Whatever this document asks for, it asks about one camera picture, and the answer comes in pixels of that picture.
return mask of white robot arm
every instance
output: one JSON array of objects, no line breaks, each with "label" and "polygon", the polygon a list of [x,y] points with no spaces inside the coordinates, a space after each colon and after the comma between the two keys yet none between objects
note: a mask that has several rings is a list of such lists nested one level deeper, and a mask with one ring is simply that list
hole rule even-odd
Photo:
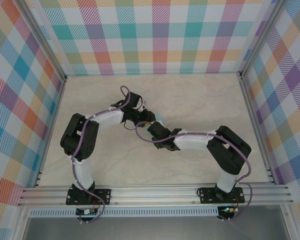
[{"label": "white robot arm", "polygon": [[[218,137],[209,135],[192,135],[187,133],[189,131],[175,128],[173,131],[165,128],[162,123],[156,121],[155,114],[148,111],[143,107],[143,99],[141,96],[131,92],[130,100],[127,96],[125,100],[121,100],[111,105],[111,111],[104,112],[98,116],[81,115],[76,113],[72,116],[60,142],[64,153],[71,159],[71,164],[74,164],[75,174],[77,181],[83,186],[84,189],[90,192],[95,189],[95,183],[91,176],[89,157],[91,156],[96,140],[98,131],[110,127],[114,124],[125,123],[127,120],[132,121],[135,126],[145,127],[142,122],[150,122],[151,126],[147,129],[153,136],[153,141],[163,140],[177,134],[184,134],[176,136],[160,143],[154,143],[158,149],[166,148],[169,151],[180,151],[183,149],[200,149],[209,150],[214,159],[217,161],[222,169],[221,176],[213,190],[209,190],[208,195],[217,198],[220,202],[226,203],[229,197],[232,196],[235,188],[236,179],[245,160],[231,146],[225,146],[225,143]],[[118,109],[118,107],[126,104],[125,107]],[[83,125],[87,119],[90,119],[86,125],[85,131],[82,132]],[[250,146],[244,142],[238,135],[226,126],[219,127],[218,130],[209,132],[229,141],[247,158],[251,152]],[[76,151],[81,134],[82,143],[80,149],[72,157]],[[81,198],[81,204],[90,204],[92,196],[87,194],[78,182],[74,181],[72,185],[73,190],[76,192],[76,198]]]},{"label": "white robot arm", "polygon": [[231,146],[226,146],[224,141],[208,134],[218,135],[228,140],[247,158],[251,152],[250,146],[230,128],[220,126],[218,130],[205,132],[202,133],[202,135],[187,135],[190,131],[181,128],[175,128],[173,131],[170,131],[165,128],[161,122],[155,121],[147,130],[153,136],[153,141],[182,134],[182,136],[176,136],[160,143],[154,143],[158,149],[166,148],[169,151],[180,151],[184,149],[209,150],[222,169],[213,194],[223,202],[229,198],[230,192],[232,192],[236,185],[238,174],[245,160]]},{"label": "white robot arm", "polygon": [[[78,182],[86,190],[92,191],[95,188],[95,183],[91,175],[90,168],[90,156],[94,151],[97,135],[99,130],[103,130],[115,124],[125,123],[127,120],[132,121],[134,125],[143,122],[156,120],[155,114],[148,111],[144,106],[142,97],[138,94],[130,92],[130,100],[125,107],[118,109],[128,101],[128,97],[125,100],[121,100],[109,108],[109,111],[94,115],[81,115],[76,113],[72,116],[66,130],[61,138],[60,145],[64,149],[64,153],[68,155],[71,164],[74,164],[75,175],[77,180],[74,181],[72,188],[82,195],[87,197],[90,202],[91,196],[83,191]],[[84,132],[83,125],[87,119],[90,119],[86,125]],[[80,137],[83,134],[82,143],[80,149],[73,157],[76,151]]]}]

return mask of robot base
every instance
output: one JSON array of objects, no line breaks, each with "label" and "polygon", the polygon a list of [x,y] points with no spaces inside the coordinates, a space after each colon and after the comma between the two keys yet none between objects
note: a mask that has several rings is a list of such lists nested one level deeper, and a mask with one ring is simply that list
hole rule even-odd
[{"label": "robot base", "polygon": [[[111,189],[95,189],[95,183],[88,189],[93,194],[100,197],[105,205],[110,204],[111,199]],[[74,184],[69,188],[66,196],[66,205],[98,205],[99,200],[76,187]]]},{"label": "robot base", "polygon": [[216,187],[201,187],[197,190],[201,204],[243,204],[245,202],[244,192],[241,187],[234,187],[231,192],[225,193],[221,200],[216,193]]}]

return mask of white marble floor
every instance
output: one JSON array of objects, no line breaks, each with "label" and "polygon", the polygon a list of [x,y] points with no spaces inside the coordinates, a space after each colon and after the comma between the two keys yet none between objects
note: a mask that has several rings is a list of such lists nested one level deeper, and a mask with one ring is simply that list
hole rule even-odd
[{"label": "white marble floor", "polygon": [[[225,125],[252,148],[251,175],[245,182],[267,182],[267,174],[235,74],[71,76],[65,87],[41,186],[68,186],[71,164],[60,139],[75,113],[94,114],[123,99],[126,85],[143,97],[149,110],[163,116],[165,127],[211,131]],[[144,137],[150,137],[140,129]],[[91,156],[96,185],[216,183],[221,169],[209,151],[156,149],[123,124],[100,131]],[[246,164],[240,175],[247,172]]]}]

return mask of vent grille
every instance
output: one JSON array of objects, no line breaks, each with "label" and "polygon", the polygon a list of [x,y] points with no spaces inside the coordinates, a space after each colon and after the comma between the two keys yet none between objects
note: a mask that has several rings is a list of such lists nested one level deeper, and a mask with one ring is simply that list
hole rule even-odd
[{"label": "vent grille", "polygon": [[[106,207],[103,218],[119,217],[198,217],[217,216],[217,206],[198,207]],[[76,209],[64,208],[33,208],[30,218],[73,218]]]}]

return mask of plaid wallpaper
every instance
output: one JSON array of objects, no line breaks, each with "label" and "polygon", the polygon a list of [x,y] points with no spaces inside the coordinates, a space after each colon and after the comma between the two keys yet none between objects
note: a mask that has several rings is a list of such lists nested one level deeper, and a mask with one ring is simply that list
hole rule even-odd
[{"label": "plaid wallpaper", "polygon": [[290,0],[247,75],[281,184],[296,202],[300,230],[300,0]]},{"label": "plaid wallpaper", "polygon": [[246,53],[244,55],[243,61],[242,61],[241,65],[239,67],[239,70],[238,70],[239,72],[241,72],[243,70],[243,68],[244,68],[244,66],[247,62],[247,59],[250,56],[251,51],[254,49],[254,47],[255,47],[258,39],[259,39],[260,34],[264,30],[265,24],[268,21],[269,17],[271,16],[271,13],[274,10],[277,2],[278,2],[278,0],[271,0],[271,3],[269,5],[265,15],[263,16],[263,19],[262,19],[259,27],[258,27],[258,30],[255,32],[255,35],[254,35],[254,37],[253,37],[253,39],[252,39],[252,41],[249,45],[249,48],[248,48],[248,50],[246,51]]},{"label": "plaid wallpaper", "polygon": [[[253,37],[258,29],[253,28],[258,13],[270,1],[27,3],[64,69],[69,74],[89,75],[237,72],[249,46],[244,49],[248,36]],[[41,11],[34,3],[39,3]]]},{"label": "plaid wallpaper", "polygon": [[34,180],[62,82],[12,0],[0,0],[0,240]]}]

